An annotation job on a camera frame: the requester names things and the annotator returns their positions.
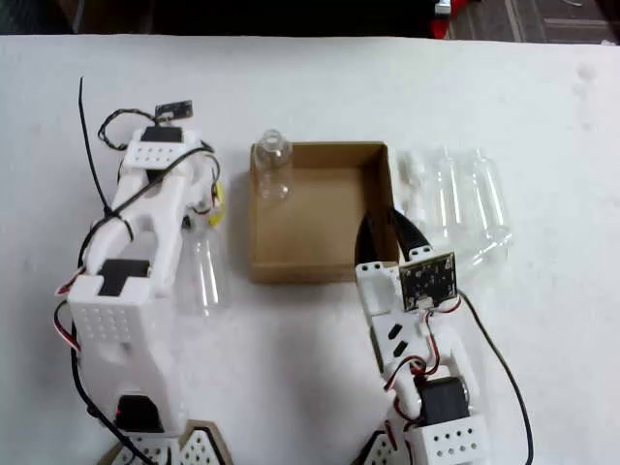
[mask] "small black sensor board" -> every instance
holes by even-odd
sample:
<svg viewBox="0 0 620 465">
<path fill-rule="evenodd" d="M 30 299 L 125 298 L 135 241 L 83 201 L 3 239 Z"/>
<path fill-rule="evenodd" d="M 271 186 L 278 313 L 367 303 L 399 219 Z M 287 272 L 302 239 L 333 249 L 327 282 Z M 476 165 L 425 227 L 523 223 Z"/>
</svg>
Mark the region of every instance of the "small black sensor board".
<svg viewBox="0 0 620 465">
<path fill-rule="evenodd" d="M 173 121 L 173 119 L 191 118 L 192 116 L 194 116 L 194 109 L 191 100 L 155 107 L 155 117 L 160 121 Z"/>
<path fill-rule="evenodd" d="M 400 267 L 400 285 L 405 311 L 418 308 L 418 302 L 433 299 L 433 306 L 456 297 L 456 269 L 452 252 Z"/>
</svg>

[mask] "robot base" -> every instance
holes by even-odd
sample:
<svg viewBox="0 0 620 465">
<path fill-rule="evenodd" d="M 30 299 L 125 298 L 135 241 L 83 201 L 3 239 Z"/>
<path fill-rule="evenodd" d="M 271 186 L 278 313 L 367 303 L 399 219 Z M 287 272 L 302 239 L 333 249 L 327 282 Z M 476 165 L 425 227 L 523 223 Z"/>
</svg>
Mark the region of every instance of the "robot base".
<svg viewBox="0 0 620 465">
<path fill-rule="evenodd" d="M 233 465 L 231 454 L 226 447 L 215 423 L 189 420 L 185 433 L 177 439 L 131 438 L 145 455 L 158 465 Z M 98 465 L 138 465 L 136 458 L 120 444 L 99 460 Z"/>
</svg>

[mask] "circuit board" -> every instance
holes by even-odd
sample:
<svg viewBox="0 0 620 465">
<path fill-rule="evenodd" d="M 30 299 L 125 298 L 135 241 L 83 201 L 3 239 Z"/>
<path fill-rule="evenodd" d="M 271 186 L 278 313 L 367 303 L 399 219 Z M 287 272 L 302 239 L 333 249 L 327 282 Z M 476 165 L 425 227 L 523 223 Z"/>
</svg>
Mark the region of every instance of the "circuit board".
<svg viewBox="0 0 620 465">
<path fill-rule="evenodd" d="M 437 306 L 456 297 L 456 269 L 452 252 L 400 267 L 400 285 L 405 311 L 418 308 L 418 302 L 431 297 Z"/>
</svg>

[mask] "plastic bottle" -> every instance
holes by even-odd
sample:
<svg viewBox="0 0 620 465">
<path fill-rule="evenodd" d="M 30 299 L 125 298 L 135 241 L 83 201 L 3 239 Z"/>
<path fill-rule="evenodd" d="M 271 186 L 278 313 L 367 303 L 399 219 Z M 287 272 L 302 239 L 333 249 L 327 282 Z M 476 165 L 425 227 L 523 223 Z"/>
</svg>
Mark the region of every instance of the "plastic bottle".
<svg viewBox="0 0 620 465">
<path fill-rule="evenodd" d="M 259 192 L 264 199 L 284 199 L 293 183 L 293 146 L 275 129 L 254 145 Z"/>
</svg>

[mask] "gray carpet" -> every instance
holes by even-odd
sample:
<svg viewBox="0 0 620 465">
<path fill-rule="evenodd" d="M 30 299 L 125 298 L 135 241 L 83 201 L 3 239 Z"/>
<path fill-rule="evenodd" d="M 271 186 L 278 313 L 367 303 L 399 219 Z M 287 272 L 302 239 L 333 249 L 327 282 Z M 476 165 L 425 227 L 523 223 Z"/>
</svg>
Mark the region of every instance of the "gray carpet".
<svg viewBox="0 0 620 465">
<path fill-rule="evenodd" d="M 618 43 L 616 0 L 483 0 L 452 20 L 452 39 L 550 44 Z"/>
</svg>

